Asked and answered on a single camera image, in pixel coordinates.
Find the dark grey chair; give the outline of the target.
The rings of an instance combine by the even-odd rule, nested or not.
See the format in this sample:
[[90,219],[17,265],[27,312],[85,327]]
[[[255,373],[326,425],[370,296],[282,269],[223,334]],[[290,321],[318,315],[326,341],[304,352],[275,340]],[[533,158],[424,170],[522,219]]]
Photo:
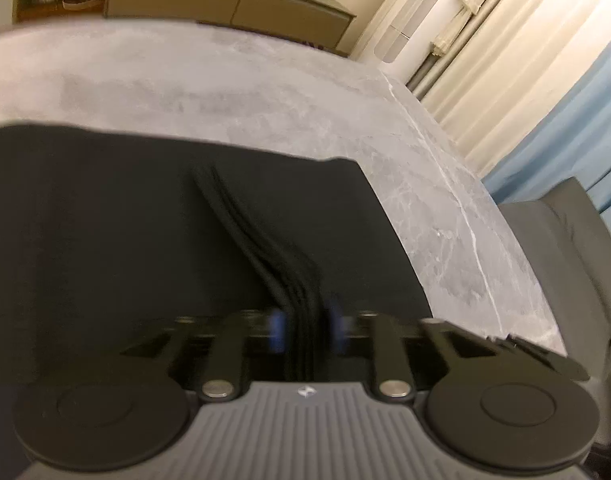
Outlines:
[[611,456],[611,235],[579,181],[499,206],[599,409],[595,445]]

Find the black garment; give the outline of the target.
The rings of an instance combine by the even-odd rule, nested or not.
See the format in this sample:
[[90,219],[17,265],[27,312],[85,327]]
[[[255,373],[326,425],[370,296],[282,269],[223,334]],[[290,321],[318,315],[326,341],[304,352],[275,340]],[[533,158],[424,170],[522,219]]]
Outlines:
[[293,368],[342,318],[428,300],[357,162],[37,124],[0,127],[0,479],[40,375],[178,316],[284,311]]

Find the blue curtain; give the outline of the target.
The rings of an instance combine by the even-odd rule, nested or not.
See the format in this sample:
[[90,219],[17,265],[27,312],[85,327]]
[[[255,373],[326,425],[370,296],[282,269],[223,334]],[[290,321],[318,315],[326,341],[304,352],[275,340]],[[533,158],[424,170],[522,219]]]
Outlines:
[[611,234],[611,41],[483,184],[501,204],[534,200],[570,177],[580,182]]

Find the cream curtain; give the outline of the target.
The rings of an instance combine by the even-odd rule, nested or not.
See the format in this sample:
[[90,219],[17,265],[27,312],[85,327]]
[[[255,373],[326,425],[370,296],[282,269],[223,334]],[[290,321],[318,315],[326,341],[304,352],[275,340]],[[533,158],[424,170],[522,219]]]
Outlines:
[[611,0],[488,0],[414,94],[483,177],[611,41]]

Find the white standing air conditioner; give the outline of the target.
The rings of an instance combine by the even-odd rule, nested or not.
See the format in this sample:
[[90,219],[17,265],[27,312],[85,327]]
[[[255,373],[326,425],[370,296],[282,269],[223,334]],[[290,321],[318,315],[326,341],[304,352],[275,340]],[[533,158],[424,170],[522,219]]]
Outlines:
[[407,84],[462,8],[461,0],[386,0],[350,58]]

